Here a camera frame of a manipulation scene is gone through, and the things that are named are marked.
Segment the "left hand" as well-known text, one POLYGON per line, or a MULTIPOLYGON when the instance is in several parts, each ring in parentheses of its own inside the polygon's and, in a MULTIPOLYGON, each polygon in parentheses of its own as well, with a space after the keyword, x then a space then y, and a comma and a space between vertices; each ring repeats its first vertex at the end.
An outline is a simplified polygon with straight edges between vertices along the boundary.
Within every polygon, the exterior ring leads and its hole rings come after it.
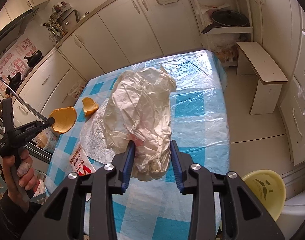
POLYGON ((36 191, 39 185, 39 180, 37 180, 37 177, 34 174, 34 168, 32 167, 33 159, 30 157, 29 151, 27 149, 24 149, 21 152, 20 158, 21 164, 17 169, 17 176, 19 177, 19 181, 17 183, 14 181, 11 173, 11 168, 15 165, 15 157, 13 155, 3 159, 3 174, 7 184, 9 198, 16 205, 27 212, 29 204, 28 202, 24 202, 23 197, 17 188, 17 185, 27 191, 36 191))

